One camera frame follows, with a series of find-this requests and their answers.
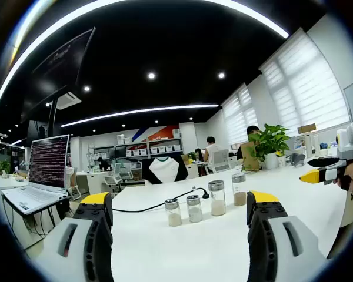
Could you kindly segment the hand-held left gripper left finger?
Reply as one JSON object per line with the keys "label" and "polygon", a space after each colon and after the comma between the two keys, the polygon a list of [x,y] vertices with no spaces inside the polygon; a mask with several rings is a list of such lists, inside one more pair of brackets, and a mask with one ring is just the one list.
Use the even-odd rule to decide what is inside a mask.
{"label": "hand-held left gripper left finger", "polygon": [[36,264],[49,281],[113,281],[112,226],[111,194],[89,195],[47,235]]}

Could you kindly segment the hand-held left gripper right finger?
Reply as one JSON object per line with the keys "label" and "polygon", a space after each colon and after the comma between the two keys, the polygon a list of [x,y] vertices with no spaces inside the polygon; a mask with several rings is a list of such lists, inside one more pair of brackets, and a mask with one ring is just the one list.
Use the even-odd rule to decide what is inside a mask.
{"label": "hand-held left gripper right finger", "polygon": [[248,281],[312,281],[328,260],[317,236],[273,195],[247,193]]}

